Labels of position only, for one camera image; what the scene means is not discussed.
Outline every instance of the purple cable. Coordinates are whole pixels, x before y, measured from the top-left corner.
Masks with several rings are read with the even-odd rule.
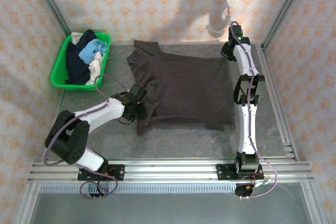
[[[230,25],[231,34],[232,34],[232,36],[235,38],[235,40],[238,42],[238,44],[240,45],[240,47],[243,49],[244,53],[246,54],[247,59],[248,59],[248,64],[249,64],[249,67],[250,67],[249,70],[250,70],[251,73],[252,73],[252,77],[251,77],[251,80],[250,80],[250,83],[249,83],[249,86],[248,86],[248,90],[247,90],[247,106],[248,106],[248,117],[249,117],[249,127],[248,127],[248,134],[249,134],[249,136],[248,136],[248,138],[250,139],[251,146],[252,146],[253,150],[255,151],[255,153],[257,154],[257,156],[258,156],[262,161],[264,161],[269,167],[271,167],[272,170],[273,170],[274,173],[275,173],[275,180],[274,180],[274,184],[272,185],[272,187],[271,187],[268,191],[266,191],[266,192],[264,192],[264,193],[262,193],[262,194],[259,194],[259,195],[253,195],[253,196],[248,196],[248,197],[242,197],[243,199],[249,199],[249,198],[256,198],[256,197],[263,196],[263,195],[265,195],[265,194],[268,194],[270,191],[272,191],[272,190],[275,188],[275,186],[277,185],[277,181],[278,181],[278,172],[277,172],[277,170],[275,169],[275,167],[274,167],[273,165],[271,165],[268,161],[266,161],[266,160],[262,157],[262,155],[258,152],[257,148],[255,147],[255,145],[254,145],[254,143],[253,143],[253,141],[252,141],[252,125],[251,125],[252,111],[251,111],[250,98],[251,98],[251,89],[252,89],[252,87],[253,87],[253,80],[254,80],[254,76],[255,76],[255,74],[254,74],[253,69],[252,69],[252,62],[251,62],[250,56],[248,55],[248,52],[246,51],[246,49],[245,49],[245,47],[243,46],[243,44],[239,41],[239,39],[237,38],[237,36],[236,36],[236,35],[234,34],[234,32],[233,32],[233,27],[232,27],[233,24],[237,24],[237,25],[239,25],[239,24],[238,24],[238,22],[236,22],[236,21],[232,21],[232,22],[231,22],[231,25]]]
[[[112,78],[113,80],[115,80],[117,83],[119,83],[124,89],[125,89],[125,91],[127,91],[127,88],[119,81],[119,80],[117,80],[115,77],[113,77],[113,76],[110,76],[110,75],[108,75],[108,74],[100,74],[100,75],[98,75],[98,76],[96,76],[96,78],[95,78],[95,80],[94,80],[94,87],[96,88],[96,90],[97,90],[97,92],[98,93],[100,93],[105,99],[106,99],[106,103],[103,105],[103,106],[101,106],[101,107],[99,107],[99,108],[97,108],[97,109],[94,109],[94,110],[91,110],[91,111],[89,111],[89,112],[87,112],[87,113],[83,113],[83,114],[80,114],[80,115],[78,115],[78,116],[75,116],[73,119],[71,119],[69,122],[67,122],[65,125],[63,125],[60,129],[59,129],[59,131],[55,134],[55,136],[52,138],[52,140],[50,141],[50,143],[49,143],[49,145],[48,145],[48,147],[46,148],[46,151],[44,152],[44,156],[43,156],[43,163],[46,165],[46,166],[54,166],[54,165],[57,165],[57,164],[59,164],[59,163],[61,163],[61,162],[63,162],[63,160],[59,160],[59,161],[57,161],[57,162],[54,162],[54,163],[48,163],[48,156],[49,156],[49,153],[50,153],[50,150],[51,150],[51,148],[52,148],[52,146],[54,145],[54,143],[56,142],[56,140],[57,140],[57,138],[60,136],[60,134],[71,124],[71,123],[73,123],[75,120],[77,120],[77,119],[79,119],[79,118],[81,118],[81,117],[83,117],[83,116],[86,116],[86,115],[89,115],[89,114],[93,114],[93,113],[95,113],[95,112],[98,112],[98,111],[100,111],[100,110],[102,110],[102,109],[104,109],[104,108],[106,108],[108,105],[109,105],[109,97],[106,95],[106,94],[104,94],[98,87],[97,87],[97,80],[98,80],[98,78],[99,77],[102,77],[102,76],[106,76],[106,77],[110,77],[110,78]],[[106,175],[106,174],[103,174],[103,173],[97,173],[97,172],[95,172],[95,171],[93,171],[93,170],[90,170],[89,168],[87,168],[87,167],[82,167],[83,169],[85,169],[85,170],[87,170],[87,171],[89,171],[89,172],[91,172],[91,173],[94,173],[94,174],[96,174],[96,175],[100,175],[100,176],[103,176],[103,177],[107,177],[107,178],[109,178],[109,179],[111,179],[111,180],[113,180],[113,181],[115,181],[115,188],[112,190],[112,191],[110,191],[109,193],[107,193],[107,194],[105,194],[103,197],[100,197],[100,199],[102,199],[102,198],[106,198],[106,197],[108,197],[108,196],[110,196],[115,190],[116,190],[116,188],[118,187],[118,181],[115,179],[115,178],[113,178],[112,176],[109,176],[109,175]],[[107,190],[107,189],[105,189],[104,187],[102,187],[101,185],[99,185],[98,183],[96,183],[96,182],[93,182],[93,181],[86,181],[86,182],[84,182],[81,186],[80,186],[80,188],[79,188],[79,194],[82,196],[82,197],[84,197],[85,199],[95,199],[95,198],[90,198],[90,197],[87,197],[87,196],[85,196],[83,193],[82,193],[82,188],[83,188],[83,186],[85,185],[85,184],[87,184],[87,183],[92,183],[92,184],[95,184],[95,185],[97,185],[98,187],[100,187],[101,189],[103,189],[103,190]]]

